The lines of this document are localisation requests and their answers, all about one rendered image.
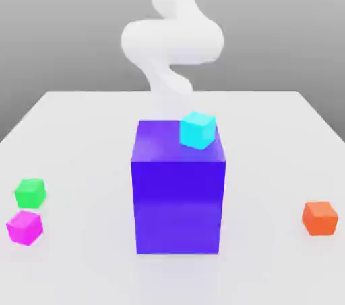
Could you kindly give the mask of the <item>small cyan cube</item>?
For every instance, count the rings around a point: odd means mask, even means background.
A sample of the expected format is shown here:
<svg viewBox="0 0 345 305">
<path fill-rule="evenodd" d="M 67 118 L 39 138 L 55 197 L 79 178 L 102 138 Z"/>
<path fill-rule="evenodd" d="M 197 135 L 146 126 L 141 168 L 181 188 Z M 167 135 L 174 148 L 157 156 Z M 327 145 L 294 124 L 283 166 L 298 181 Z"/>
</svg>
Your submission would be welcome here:
<svg viewBox="0 0 345 305">
<path fill-rule="evenodd" d="M 203 150 L 215 140 L 216 117 L 191 112 L 179 121 L 179 143 Z"/>
</svg>

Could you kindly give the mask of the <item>small green cube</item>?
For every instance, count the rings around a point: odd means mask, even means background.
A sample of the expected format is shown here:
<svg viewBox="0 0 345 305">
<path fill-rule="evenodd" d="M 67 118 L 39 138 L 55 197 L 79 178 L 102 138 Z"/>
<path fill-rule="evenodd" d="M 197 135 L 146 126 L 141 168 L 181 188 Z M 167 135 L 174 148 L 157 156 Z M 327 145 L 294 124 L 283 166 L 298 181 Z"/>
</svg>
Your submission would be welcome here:
<svg viewBox="0 0 345 305">
<path fill-rule="evenodd" d="M 14 193 L 19 208 L 38 209 L 46 198 L 44 180 L 23 179 Z"/>
</svg>

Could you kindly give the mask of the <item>small orange cube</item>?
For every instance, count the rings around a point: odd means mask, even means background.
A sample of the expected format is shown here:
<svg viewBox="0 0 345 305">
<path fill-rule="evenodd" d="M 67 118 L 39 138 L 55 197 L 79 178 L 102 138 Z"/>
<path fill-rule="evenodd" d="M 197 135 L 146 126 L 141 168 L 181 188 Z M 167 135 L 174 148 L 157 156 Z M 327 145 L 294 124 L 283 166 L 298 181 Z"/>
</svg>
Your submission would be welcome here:
<svg viewBox="0 0 345 305">
<path fill-rule="evenodd" d="M 328 201 L 305 203 L 302 222 L 311 236 L 331 236 L 336 230 L 338 214 Z"/>
</svg>

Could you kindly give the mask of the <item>small magenta cube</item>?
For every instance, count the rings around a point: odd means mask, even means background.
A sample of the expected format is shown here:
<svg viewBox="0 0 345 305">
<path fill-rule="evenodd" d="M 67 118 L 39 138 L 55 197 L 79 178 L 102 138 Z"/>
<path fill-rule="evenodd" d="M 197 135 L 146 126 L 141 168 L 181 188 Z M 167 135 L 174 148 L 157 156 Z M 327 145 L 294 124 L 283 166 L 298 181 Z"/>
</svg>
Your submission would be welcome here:
<svg viewBox="0 0 345 305">
<path fill-rule="evenodd" d="M 6 223 L 12 242 L 30 246 L 42 233 L 41 216 L 30 211 L 19 211 Z"/>
</svg>

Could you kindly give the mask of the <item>large purple box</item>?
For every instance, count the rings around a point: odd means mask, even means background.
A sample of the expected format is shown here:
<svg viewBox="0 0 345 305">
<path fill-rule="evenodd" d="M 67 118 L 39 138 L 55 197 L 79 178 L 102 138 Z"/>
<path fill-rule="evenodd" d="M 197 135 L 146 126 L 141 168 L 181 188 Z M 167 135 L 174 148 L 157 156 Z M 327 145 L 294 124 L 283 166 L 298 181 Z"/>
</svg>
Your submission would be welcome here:
<svg viewBox="0 0 345 305">
<path fill-rule="evenodd" d="M 137 253 L 218 253 L 225 175 L 219 134 L 198 150 L 180 144 L 178 121 L 140 120 L 131 157 Z"/>
</svg>

